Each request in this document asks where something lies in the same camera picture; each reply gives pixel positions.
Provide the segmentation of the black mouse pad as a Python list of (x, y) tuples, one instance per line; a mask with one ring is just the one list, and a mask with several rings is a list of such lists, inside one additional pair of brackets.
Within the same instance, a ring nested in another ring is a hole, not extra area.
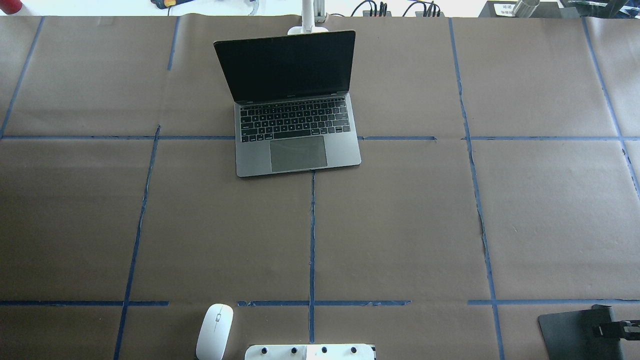
[(550, 360), (624, 360), (621, 340), (596, 336), (594, 327), (613, 322), (613, 308), (542, 314), (538, 324)]

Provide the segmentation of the grey laptop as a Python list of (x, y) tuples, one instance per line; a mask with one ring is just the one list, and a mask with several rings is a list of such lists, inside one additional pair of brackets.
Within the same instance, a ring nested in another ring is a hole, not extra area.
[(352, 29), (215, 41), (234, 102), (236, 174), (362, 162), (350, 95)]

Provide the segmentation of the red cylinder bottle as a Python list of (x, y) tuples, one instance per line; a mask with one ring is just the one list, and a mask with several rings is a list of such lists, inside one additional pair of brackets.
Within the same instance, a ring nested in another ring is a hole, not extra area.
[(13, 15), (23, 9), (22, 0), (0, 0), (0, 10), (6, 15)]

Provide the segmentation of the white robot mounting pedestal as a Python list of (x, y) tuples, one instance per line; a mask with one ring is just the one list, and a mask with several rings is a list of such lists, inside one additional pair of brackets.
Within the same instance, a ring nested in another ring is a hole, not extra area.
[(256, 344), (245, 360), (375, 360), (374, 345), (361, 342), (329, 344)]

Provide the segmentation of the metal cup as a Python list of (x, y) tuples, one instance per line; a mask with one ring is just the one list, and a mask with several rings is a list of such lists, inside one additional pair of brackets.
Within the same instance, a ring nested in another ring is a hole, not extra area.
[(539, 4), (539, 0), (517, 0), (512, 7), (512, 15), (515, 18), (530, 18)]

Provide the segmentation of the white computer mouse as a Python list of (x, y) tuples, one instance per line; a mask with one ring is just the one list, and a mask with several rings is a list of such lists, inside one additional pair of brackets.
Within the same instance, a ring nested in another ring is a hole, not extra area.
[(206, 310), (195, 348), (197, 360), (221, 360), (226, 351), (234, 312), (231, 306), (215, 303)]

